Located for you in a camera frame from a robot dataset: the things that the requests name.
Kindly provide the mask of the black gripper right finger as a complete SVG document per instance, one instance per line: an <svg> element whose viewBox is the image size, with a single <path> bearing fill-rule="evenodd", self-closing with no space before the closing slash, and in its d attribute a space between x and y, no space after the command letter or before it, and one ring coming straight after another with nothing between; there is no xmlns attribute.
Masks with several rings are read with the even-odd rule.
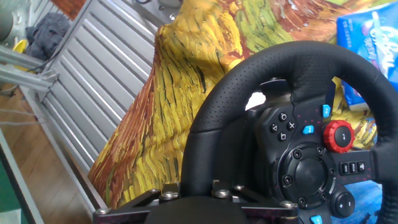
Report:
<svg viewBox="0 0 398 224"><path fill-rule="evenodd" d="M214 180L212 197L227 200L243 211L250 223L298 224L298 205L288 200L265 197L243 185Z"/></svg>

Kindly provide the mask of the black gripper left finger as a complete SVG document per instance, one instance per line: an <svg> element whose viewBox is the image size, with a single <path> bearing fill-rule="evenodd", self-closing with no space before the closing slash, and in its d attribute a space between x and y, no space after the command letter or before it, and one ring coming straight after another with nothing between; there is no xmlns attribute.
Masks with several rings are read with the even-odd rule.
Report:
<svg viewBox="0 0 398 224"><path fill-rule="evenodd" d="M144 223L156 206L180 197L179 183L164 184L163 189L150 189L117 209L100 208L93 214L94 224Z"/></svg>

